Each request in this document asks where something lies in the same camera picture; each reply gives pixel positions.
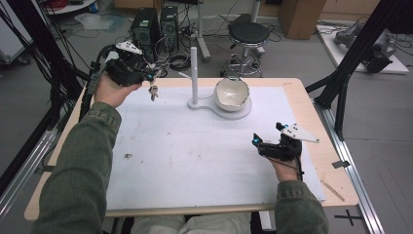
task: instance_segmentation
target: computer tower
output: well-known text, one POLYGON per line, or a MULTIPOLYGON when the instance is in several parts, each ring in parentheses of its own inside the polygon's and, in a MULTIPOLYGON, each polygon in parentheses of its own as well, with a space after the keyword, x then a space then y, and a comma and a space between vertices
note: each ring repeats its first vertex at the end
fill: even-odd
POLYGON ((165 36, 163 40, 164 51, 179 51, 178 34, 178 9, 177 7, 164 7, 161 11, 161 32, 165 36))
POLYGON ((155 8, 138 9, 131 24, 131 35, 134 44, 143 51, 148 61, 158 60, 158 54, 162 49, 161 42, 159 42, 161 40, 161 29, 155 8))

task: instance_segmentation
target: hand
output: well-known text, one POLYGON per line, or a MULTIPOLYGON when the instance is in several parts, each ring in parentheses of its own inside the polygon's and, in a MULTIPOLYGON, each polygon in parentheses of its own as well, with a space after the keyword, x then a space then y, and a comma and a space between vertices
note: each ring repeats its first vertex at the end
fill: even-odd
POLYGON ((133 91, 139 89, 142 84, 122 87, 110 79, 107 72, 103 72, 94 91, 94 101, 104 102, 113 108, 121 105, 125 98, 133 91))
POLYGON ((278 159, 270 158, 268 158, 268 160, 270 160, 270 162, 273 164, 279 182, 298 180, 298 171, 296 169, 297 165, 295 163, 295 160, 281 161, 278 159))

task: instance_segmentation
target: green sleeve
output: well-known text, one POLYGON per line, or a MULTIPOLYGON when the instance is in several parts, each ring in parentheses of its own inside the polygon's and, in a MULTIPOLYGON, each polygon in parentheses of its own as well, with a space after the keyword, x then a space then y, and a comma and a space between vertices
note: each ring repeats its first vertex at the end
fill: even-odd
POLYGON ((43 187, 32 233, 102 233, 112 149, 120 124, 119 113, 98 102, 73 127, 43 187))
POLYGON ((278 234, 328 233, 328 220, 321 203, 302 181, 279 184, 276 226, 278 234))

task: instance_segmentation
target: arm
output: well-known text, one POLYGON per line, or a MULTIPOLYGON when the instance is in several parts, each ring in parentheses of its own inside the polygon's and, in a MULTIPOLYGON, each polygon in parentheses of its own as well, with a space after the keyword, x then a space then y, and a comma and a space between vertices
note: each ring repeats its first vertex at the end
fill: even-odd
POLYGON ((279 179, 276 226, 279 234, 328 233, 328 220, 321 203, 307 184, 298 180, 295 162, 272 161, 279 179))
POLYGON ((70 131, 43 187, 32 233, 102 233, 112 148, 121 124, 114 108, 138 87, 119 87, 102 75, 96 103, 70 131))

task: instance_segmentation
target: cable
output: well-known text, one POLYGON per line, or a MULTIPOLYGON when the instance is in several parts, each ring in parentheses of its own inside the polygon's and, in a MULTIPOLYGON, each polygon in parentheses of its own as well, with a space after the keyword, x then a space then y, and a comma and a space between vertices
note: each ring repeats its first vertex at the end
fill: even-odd
POLYGON ((169 67, 176 71, 185 71, 191 68, 191 60, 187 55, 172 55, 169 58, 169 67))

